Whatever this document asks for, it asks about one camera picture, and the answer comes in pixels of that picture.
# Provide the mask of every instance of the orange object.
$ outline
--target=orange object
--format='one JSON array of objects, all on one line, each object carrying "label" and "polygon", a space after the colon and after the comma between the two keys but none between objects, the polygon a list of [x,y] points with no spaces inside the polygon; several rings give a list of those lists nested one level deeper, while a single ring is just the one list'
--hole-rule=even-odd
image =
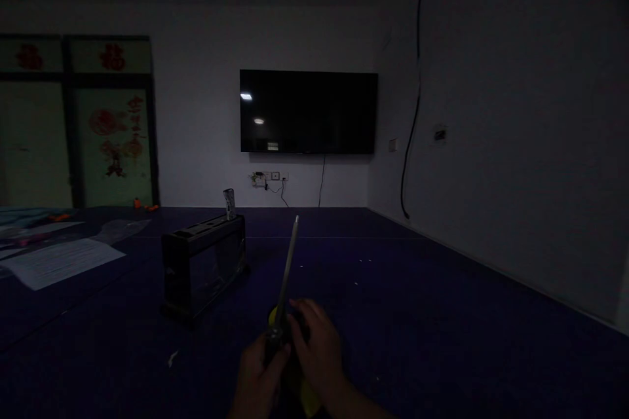
[{"label": "orange object", "polygon": [[62,214],[62,215],[50,215],[48,216],[48,219],[52,219],[55,223],[58,223],[59,221],[63,221],[64,219],[68,219],[70,217],[70,215],[68,214]]}]

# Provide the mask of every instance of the right hand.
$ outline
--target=right hand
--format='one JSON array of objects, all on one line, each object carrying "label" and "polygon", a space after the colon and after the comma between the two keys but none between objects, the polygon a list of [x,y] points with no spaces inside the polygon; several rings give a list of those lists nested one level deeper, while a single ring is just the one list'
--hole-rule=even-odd
[{"label": "right hand", "polygon": [[290,300],[290,305],[303,314],[310,328],[310,340],[306,344],[299,324],[293,316],[288,316],[303,374],[325,405],[342,394],[349,384],[341,363],[341,339],[326,312],[313,300]]}]

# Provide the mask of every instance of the left hand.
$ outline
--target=left hand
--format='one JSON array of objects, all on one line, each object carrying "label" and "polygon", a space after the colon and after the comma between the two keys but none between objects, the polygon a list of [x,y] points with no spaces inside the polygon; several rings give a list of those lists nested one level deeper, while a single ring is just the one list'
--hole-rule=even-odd
[{"label": "left hand", "polygon": [[279,350],[266,369],[264,345],[265,335],[262,334],[240,357],[236,395],[228,419],[267,419],[271,414],[273,397],[290,357],[290,345]]}]

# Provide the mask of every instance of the person's arm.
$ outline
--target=person's arm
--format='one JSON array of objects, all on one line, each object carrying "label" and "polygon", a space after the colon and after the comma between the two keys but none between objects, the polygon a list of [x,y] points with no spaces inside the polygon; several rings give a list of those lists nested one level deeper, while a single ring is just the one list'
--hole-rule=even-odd
[{"label": "person's arm", "polygon": [[227,419],[267,419],[271,414],[273,397],[290,356],[290,345],[279,350],[265,370],[264,343],[262,334],[240,357],[236,394]]},{"label": "person's arm", "polygon": [[328,315],[314,301],[290,300],[310,328],[305,343],[299,324],[288,317],[293,344],[306,379],[334,419],[393,419],[393,416],[362,395],[345,378],[341,364],[341,341]]}]

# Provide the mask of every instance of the wall-mounted tv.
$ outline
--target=wall-mounted tv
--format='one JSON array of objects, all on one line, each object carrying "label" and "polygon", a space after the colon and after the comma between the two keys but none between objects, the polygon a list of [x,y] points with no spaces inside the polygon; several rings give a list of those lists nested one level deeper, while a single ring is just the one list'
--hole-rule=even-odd
[{"label": "wall-mounted tv", "polygon": [[240,71],[242,152],[372,154],[374,73]]}]

